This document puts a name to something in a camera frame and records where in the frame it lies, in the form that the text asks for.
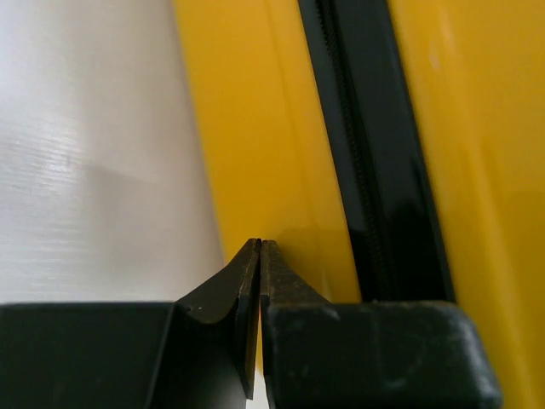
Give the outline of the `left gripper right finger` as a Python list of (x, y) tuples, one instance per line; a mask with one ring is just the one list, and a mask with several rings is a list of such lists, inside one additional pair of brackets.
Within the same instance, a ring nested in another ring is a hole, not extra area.
[(273, 408), (499, 408), (473, 322), (449, 302), (332, 303), (261, 245), (261, 328)]

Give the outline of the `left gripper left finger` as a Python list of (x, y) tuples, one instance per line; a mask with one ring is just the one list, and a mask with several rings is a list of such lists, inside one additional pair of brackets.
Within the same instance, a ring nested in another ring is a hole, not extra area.
[(260, 250), (260, 240), (248, 240), (175, 302), (4, 304), (2, 407), (245, 407)]

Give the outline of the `yellow hard-shell suitcase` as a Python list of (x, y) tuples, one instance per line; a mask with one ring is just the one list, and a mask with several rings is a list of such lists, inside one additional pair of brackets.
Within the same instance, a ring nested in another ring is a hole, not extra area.
[(332, 303), (449, 302), (544, 405), (544, 4), (177, 1), (226, 258)]

